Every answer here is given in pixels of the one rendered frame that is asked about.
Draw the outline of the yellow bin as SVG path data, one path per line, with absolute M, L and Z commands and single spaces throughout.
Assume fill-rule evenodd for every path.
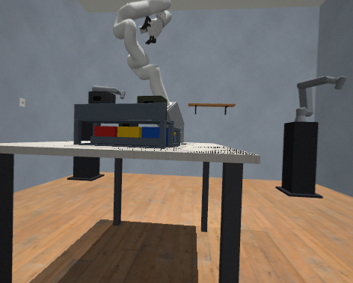
M 142 127 L 117 127 L 117 137 L 141 138 Z

